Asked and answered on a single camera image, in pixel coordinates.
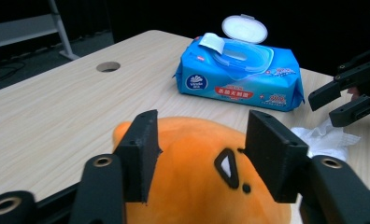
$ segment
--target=black dot on plush toy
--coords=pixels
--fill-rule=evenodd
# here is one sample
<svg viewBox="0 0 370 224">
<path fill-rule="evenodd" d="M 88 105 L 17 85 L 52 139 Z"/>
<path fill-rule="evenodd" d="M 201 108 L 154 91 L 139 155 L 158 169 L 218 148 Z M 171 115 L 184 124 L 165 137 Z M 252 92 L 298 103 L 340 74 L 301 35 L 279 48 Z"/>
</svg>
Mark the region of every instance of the black dot on plush toy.
<svg viewBox="0 0 370 224">
<path fill-rule="evenodd" d="M 249 184 L 243 184 L 243 192 L 247 194 L 251 193 L 251 186 Z"/>
</svg>

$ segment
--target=round logo on package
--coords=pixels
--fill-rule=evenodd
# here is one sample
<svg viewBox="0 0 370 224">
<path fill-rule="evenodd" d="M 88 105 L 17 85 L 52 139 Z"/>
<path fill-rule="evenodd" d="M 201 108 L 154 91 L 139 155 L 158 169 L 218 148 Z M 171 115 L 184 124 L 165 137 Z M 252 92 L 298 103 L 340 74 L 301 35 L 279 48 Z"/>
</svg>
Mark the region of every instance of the round logo on package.
<svg viewBox="0 0 370 224">
<path fill-rule="evenodd" d="M 194 91 L 204 90 L 207 87 L 207 79 L 202 75 L 191 75 L 186 79 L 186 87 Z"/>
</svg>

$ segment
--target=black and white eye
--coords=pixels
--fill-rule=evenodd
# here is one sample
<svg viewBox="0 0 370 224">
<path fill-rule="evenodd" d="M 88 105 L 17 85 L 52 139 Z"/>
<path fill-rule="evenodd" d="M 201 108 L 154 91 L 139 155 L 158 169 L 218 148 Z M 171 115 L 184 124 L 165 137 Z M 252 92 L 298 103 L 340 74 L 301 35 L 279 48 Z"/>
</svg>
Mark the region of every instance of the black and white eye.
<svg viewBox="0 0 370 224">
<path fill-rule="evenodd" d="M 234 152 L 229 148 L 224 149 L 220 155 L 218 155 L 217 159 L 214 160 L 214 165 L 225 183 L 228 184 L 230 188 L 237 189 L 239 181 Z"/>
</svg>

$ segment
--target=white tissue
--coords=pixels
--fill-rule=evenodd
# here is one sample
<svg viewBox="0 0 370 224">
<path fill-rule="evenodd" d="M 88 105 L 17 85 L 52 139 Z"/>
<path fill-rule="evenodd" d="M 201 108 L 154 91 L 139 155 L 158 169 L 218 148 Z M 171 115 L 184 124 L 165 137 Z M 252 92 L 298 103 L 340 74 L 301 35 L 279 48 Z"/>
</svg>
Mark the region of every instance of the white tissue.
<svg viewBox="0 0 370 224">
<path fill-rule="evenodd" d="M 330 119 L 312 130 L 294 127 L 291 131 L 309 145 L 307 156 L 310 158 L 326 155 L 346 161 L 349 155 L 348 146 L 356 144 L 361 138 L 343 133 L 343 128 L 334 127 Z"/>
</svg>

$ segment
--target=blue package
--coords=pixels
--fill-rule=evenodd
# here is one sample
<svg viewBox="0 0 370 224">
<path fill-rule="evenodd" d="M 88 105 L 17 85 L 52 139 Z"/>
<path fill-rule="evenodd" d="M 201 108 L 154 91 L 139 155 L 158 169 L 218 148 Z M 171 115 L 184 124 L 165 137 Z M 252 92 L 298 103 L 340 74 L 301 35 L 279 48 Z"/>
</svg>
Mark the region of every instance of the blue package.
<svg viewBox="0 0 370 224">
<path fill-rule="evenodd" d="M 178 91 L 243 105 L 291 111 L 304 101 L 299 64 L 290 49 L 222 38 L 223 52 L 199 36 L 181 55 Z"/>
</svg>

